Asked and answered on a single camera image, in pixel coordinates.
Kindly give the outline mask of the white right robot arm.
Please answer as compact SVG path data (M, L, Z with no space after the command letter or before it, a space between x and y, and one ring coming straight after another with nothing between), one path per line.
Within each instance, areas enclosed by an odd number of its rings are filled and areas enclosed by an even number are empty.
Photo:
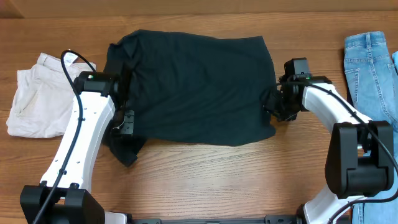
M298 112L311 111L331 134L326 186L302 207L293 222L335 223L355 204L397 198L396 194L375 198L392 188L397 173L392 126L361 114L326 77L304 74L281 79L266 90L264 110L278 121L294 120Z

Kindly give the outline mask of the black t-shirt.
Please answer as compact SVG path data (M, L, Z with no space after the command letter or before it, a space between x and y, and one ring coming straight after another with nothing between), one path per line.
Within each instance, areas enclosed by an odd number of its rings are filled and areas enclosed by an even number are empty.
M263 108L276 84L274 64L261 36L137 30L108 48L104 71L123 70L131 75L126 109L134 126L108 144L125 166L150 139L241 146L275 134Z

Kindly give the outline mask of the light blue cloth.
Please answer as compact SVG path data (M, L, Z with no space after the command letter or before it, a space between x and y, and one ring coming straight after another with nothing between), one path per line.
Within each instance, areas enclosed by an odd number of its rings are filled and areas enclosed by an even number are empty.
M398 52L394 52L392 54L392 60L395 66L396 71L398 72Z

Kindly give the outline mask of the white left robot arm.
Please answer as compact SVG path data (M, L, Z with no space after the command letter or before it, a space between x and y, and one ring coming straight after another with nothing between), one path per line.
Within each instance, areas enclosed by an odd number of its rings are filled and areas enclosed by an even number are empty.
M28 223L132 223L128 213L107 212L91 195L95 160L107 129L132 130L124 116L131 74L81 72L77 96L58 151L39 185L25 185L20 205Z

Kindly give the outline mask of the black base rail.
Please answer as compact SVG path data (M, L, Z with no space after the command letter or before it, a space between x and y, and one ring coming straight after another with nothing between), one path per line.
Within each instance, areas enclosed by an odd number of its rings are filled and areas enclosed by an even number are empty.
M303 224L296 215L266 215L264 218L184 219L161 220L159 218L134 220L127 216L127 224Z

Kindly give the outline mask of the blue denim jeans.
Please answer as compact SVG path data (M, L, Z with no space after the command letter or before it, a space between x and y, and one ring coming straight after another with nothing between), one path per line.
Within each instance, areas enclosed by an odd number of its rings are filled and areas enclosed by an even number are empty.
M393 127L397 162L397 71L381 31L345 38L344 70L353 106L375 121ZM386 203L354 205L353 223L397 223L397 198Z

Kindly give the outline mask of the beige folded pants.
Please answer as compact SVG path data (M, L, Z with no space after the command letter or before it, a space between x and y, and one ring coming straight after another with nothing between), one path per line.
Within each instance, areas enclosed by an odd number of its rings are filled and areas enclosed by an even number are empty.
M60 59L41 53L32 68L17 71L17 90L6 121L8 134L24 138L63 135L73 98Z

